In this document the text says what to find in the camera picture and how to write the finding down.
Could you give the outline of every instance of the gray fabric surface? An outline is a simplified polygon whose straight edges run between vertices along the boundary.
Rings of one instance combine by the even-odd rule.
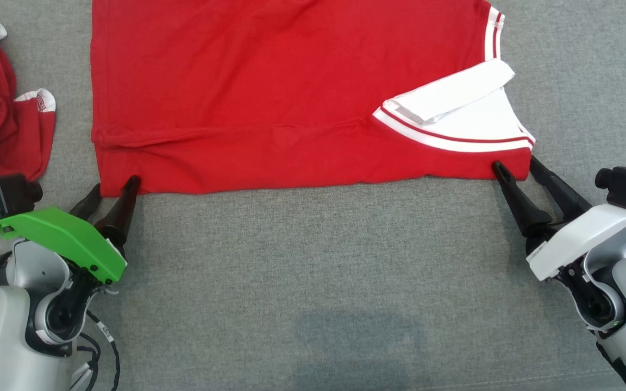
[[[0,0],[20,92],[57,99],[42,205],[70,208],[98,180],[90,6]],[[536,155],[602,203],[594,174],[626,164],[626,2],[495,6],[517,74],[507,92]],[[548,205],[534,181],[522,187]],[[623,386],[523,246],[491,181],[149,195],[121,294],[93,308],[117,339],[124,390]],[[96,389],[111,387],[109,353]]]

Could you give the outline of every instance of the cable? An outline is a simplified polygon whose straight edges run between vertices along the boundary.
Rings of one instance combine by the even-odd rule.
[[[86,391],[91,391],[95,386],[95,381],[98,379],[98,363],[94,362],[93,364],[89,364],[91,367],[91,381],[89,385],[86,386]]]
[[[98,353],[98,358],[94,359],[94,361],[98,362],[100,360],[100,345],[98,344],[98,342],[96,342],[95,339],[91,338],[88,334],[84,334],[83,332],[79,334],[79,337],[89,341],[93,345],[93,347],[95,347],[96,352]]]
[[[117,351],[117,344],[115,344],[115,339],[112,338],[110,331],[108,331],[108,328],[103,324],[103,322],[101,322],[100,319],[98,319],[98,317],[96,317],[92,312],[86,310],[86,315],[89,316],[89,318],[95,322],[96,326],[98,326],[98,329],[103,332],[103,335],[106,337],[108,342],[110,342],[110,346],[112,347],[112,353],[115,354],[115,379],[112,382],[111,391],[117,391],[117,386],[119,386],[120,384],[120,352]]]
[[[89,351],[93,354],[93,358],[91,359],[91,361],[94,362],[98,362],[98,358],[100,356],[98,356],[98,353],[95,351],[95,349],[92,349],[88,346],[77,346],[77,351]]]

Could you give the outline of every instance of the black cable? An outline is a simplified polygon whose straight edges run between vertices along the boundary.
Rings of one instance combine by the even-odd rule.
[[[91,362],[89,366],[91,367],[91,380],[89,381],[89,385],[86,386],[86,391],[91,391],[95,386],[95,381],[98,379],[98,363]]]
[[[79,334],[79,337],[84,338],[85,340],[89,341],[93,345],[93,347],[95,347],[98,353],[98,359],[94,361],[98,362],[100,360],[100,345],[98,344],[98,342],[96,342],[95,339],[91,338],[88,334],[84,334],[83,332]]]
[[[120,385],[120,352],[117,351],[115,341],[112,341],[110,346],[112,346],[112,353],[115,354],[115,380],[112,381],[111,391],[117,391],[117,386]]]
[[[100,327],[99,324],[101,323],[101,321],[100,321],[100,319],[98,319],[97,316],[95,316],[89,310],[86,310],[86,315],[89,315],[89,318],[92,321],[95,322],[96,326]],[[112,340],[110,342],[110,346],[112,347],[112,353],[115,354],[115,379],[112,382],[112,389],[111,389],[111,391],[117,391],[117,386],[120,385],[120,352],[117,351],[117,344],[115,344],[115,340]]]
[[[77,351],[89,351],[93,354],[93,358],[91,359],[91,361],[94,362],[98,362],[98,353],[95,351],[95,349],[90,348],[88,346],[77,346]]]

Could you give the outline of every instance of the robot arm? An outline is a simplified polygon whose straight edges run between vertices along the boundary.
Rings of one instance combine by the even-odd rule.
[[[140,180],[127,181],[107,216],[91,225],[96,186],[70,213],[34,211],[42,190],[21,175],[0,178],[0,391],[67,391],[77,337],[93,297],[120,279]]]
[[[626,384],[626,167],[599,172],[596,186],[609,189],[608,204],[592,207],[533,157],[531,173],[564,213],[556,223],[520,191],[504,165],[493,168],[526,238],[531,270],[569,290],[599,351]]]

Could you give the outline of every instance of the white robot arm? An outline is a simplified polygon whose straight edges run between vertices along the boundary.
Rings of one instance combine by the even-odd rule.
[[[499,162],[494,173],[526,237],[526,259],[539,280],[557,280],[571,293],[598,349],[626,384],[626,167],[603,169],[596,186],[608,204],[592,207],[536,158],[531,174],[564,214],[553,223],[515,185]]]

